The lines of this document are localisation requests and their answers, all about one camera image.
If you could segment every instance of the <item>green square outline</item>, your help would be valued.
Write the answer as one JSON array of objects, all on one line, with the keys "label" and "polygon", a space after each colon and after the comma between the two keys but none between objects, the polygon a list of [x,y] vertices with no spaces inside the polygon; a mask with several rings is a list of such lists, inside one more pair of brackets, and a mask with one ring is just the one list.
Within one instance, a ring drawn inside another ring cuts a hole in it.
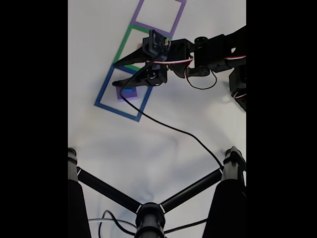
[{"label": "green square outline", "polygon": [[[149,33],[149,32],[150,32],[149,29],[146,29],[146,28],[143,28],[143,27],[141,27],[141,26],[134,25],[134,24],[129,24],[128,29],[127,29],[127,31],[126,31],[126,33],[125,33],[125,35],[124,35],[124,37],[123,37],[123,40],[122,40],[122,42],[121,42],[121,45],[120,45],[120,47],[119,47],[119,49],[118,49],[118,52],[117,52],[117,54],[116,54],[115,57],[114,57],[113,63],[115,63],[115,62],[117,62],[117,61],[119,60],[120,55],[121,55],[121,53],[122,53],[122,51],[123,51],[123,48],[124,48],[124,46],[125,46],[125,43],[127,42],[127,40],[128,40],[128,38],[129,38],[129,36],[130,36],[130,33],[131,33],[132,29],[136,29],[136,30],[138,30],[138,31],[142,31],[142,32],[144,32],[144,33]],[[129,69],[132,69],[132,70],[134,70],[134,71],[138,71],[138,70],[141,69],[141,68],[139,68],[139,67],[137,67],[137,66],[134,66],[134,65],[125,65],[125,67],[127,67],[127,68],[129,68]]]}]

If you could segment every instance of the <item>blue square outline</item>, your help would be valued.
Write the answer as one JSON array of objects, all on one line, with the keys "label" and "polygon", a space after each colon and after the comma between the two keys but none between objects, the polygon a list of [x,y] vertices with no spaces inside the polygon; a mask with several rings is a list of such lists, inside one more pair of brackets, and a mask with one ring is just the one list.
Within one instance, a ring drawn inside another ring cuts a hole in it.
[{"label": "blue square outline", "polygon": [[[108,86],[108,83],[109,83],[109,81],[110,81],[110,78],[111,78],[111,76],[112,76],[112,73],[113,73],[114,69],[115,69],[115,68],[113,67],[113,64],[112,64],[111,67],[110,67],[110,69],[109,69],[109,72],[108,72],[108,74],[107,74],[107,76],[106,76],[106,79],[105,79],[105,81],[104,81],[104,83],[103,83],[103,85],[102,85],[102,87],[101,87],[101,90],[100,90],[100,92],[99,92],[99,94],[98,94],[98,97],[97,97],[97,99],[96,99],[94,105],[97,106],[97,107],[100,107],[100,108],[102,108],[102,109],[105,109],[105,110],[107,110],[107,111],[116,113],[116,114],[121,115],[121,116],[123,116],[123,117],[126,117],[126,118],[129,118],[129,119],[132,119],[132,120],[135,120],[135,121],[139,122],[140,119],[141,119],[141,115],[142,115],[140,112],[138,112],[138,114],[137,114],[136,116],[133,116],[133,115],[131,115],[131,114],[124,113],[123,111],[120,111],[120,110],[118,110],[118,109],[109,107],[109,106],[107,106],[107,105],[105,105],[105,104],[102,104],[102,103],[100,102],[100,101],[101,101],[101,98],[103,97],[103,95],[104,95],[104,93],[105,93],[105,91],[106,91],[106,88],[107,88],[107,86]],[[132,70],[132,69],[130,69],[130,68],[126,68],[126,67],[124,67],[124,66],[118,67],[118,68],[116,68],[116,69],[122,70],[122,71],[127,72],[127,73],[130,73],[130,74],[132,74],[132,75],[137,72],[137,71],[135,71],[135,70]],[[149,99],[149,96],[150,96],[150,94],[151,94],[152,89],[153,89],[153,87],[149,87],[148,90],[147,90],[147,92],[145,93],[143,102],[142,102],[141,107],[140,107],[140,110],[141,110],[141,111],[144,110],[145,105],[147,104],[147,101],[148,101],[148,99]]]}]

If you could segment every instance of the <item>white surface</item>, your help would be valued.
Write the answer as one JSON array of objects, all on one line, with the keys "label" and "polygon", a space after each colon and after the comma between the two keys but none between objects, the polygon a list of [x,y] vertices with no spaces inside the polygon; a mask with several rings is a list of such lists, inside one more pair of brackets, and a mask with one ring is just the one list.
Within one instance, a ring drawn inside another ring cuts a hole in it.
[{"label": "white surface", "polygon": [[171,32],[180,6],[175,0],[144,0],[136,21]]},{"label": "white surface", "polygon": [[[137,4],[138,0],[68,0],[68,146],[76,149],[78,165],[86,171],[142,203],[159,203],[214,171],[217,163],[187,135],[145,117],[137,123],[94,106]],[[193,42],[199,36],[230,34],[245,24],[245,0],[188,0],[173,38]],[[193,133],[221,161],[233,145],[246,158],[246,113],[229,95],[230,72],[217,73],[217,85],[201,91],[169,71],[167,84],[153,89],[145,112]],[[195,85],[205,86],[212,77]],[[108,209],[118,219],[135,221],[125,208],[82,186],[89,218],[99,218]],[[167,213],[165,229],[205,219],[214,189],[215,185]],[[167,237],[199,238],[204,227]],[[90,228],[97,238],[98,224]],[[102,236],[131,237],[111,223],[103,224]]]},{"label": "white surface", "polygon": [[[137,116],[138,111],[128,105],[126,102],[118,101],[116,88],[112,86],[112,82],[123,80],[131,77],[132,74],[122,71],[120,69],[114,69],[112,76],[109,80],[108,86],[101,98],[100,102],[106,106],[118,109],[124,113],[128,113],[133,116]],[[130,99],[130,101],[137,107],[140,108],[144,100],[144,96],[147,92],[147,86],[137,87],[138,98]]]},{"label": "white surface", "polygon": [[[123,47],[119,60],[140,48],[140,44],[145,37],[149,37],[149,34],[132,28],[127,42]],[[134,63],[133,65],[142,68],[143,66],[145,66],[145,63]]]}]

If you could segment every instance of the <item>purple cube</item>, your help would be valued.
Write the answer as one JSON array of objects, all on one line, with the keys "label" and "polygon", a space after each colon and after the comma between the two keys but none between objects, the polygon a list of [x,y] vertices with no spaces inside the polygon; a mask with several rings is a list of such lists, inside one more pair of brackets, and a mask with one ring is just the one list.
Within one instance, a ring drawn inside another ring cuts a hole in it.
[{"label": "purple cube", "polygon": [[[117,97],[119,101],[123,101],[123,99],[120,96],[120,90],[121,88],[116,87],[117,90]],[[132,99],[137,99],[138,95],[137,95],[137,89],[136,88],[127,88],[127,89],[123,89],[122,90],[122,95],[128,99],[128,100],[132,100]]]}]

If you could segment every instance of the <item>purple square outline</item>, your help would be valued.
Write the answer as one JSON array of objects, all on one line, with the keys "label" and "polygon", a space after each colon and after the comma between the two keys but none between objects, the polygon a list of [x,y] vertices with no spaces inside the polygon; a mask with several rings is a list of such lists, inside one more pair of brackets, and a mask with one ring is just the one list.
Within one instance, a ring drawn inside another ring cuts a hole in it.
[{"label": "purple square outline", "polygon": [[137,19],[137,17],[138,17],[138,14],[139,14],[139,12],[140,12],[140,10],[141,10],[141,7],[142,7],[142,4],[143,4],[144,0],[140,0],[139,5],[138,5],[138,7],[137,7],[137,9],[136,9],[136,11],[135,11],[133,17],[132,17],[131,23],[134,24],[134,25],[137,25],[137,26],[144,27],[144,28],[149,29],[149,30],[154,29],[154,30],[156,30],[157,32],[159,32],[160,34],[163,34],[163,35],[165,35],[165,36],[173,37],[173,35],[174,35],[174,33],[175,33],[175,30],[176,30],[176,27],[177,27],[177,25],[178,25],[180,16],[182,15],[183,10],[184,10],[184,7],[185,7],[185,4],[186,4],[186,0],[175,0],[175,1],[179,1],[179,2],[181,2],[182,4],[181,4],[180,9],[179,9],[179,11],[178,11],[177,17],[176,17],[176,19],[175,19],[175,21],[174,21],[174,24],[173,24],[173,27],[172,27],[171,32],[162,31],[162,30],[159,30],[159,29],[157,29],[157,28],[155,28],[155,27],[148,26],[148,25],[145,25],[145,24],[142,24],[142,23],[136,21],[136,19]]}]

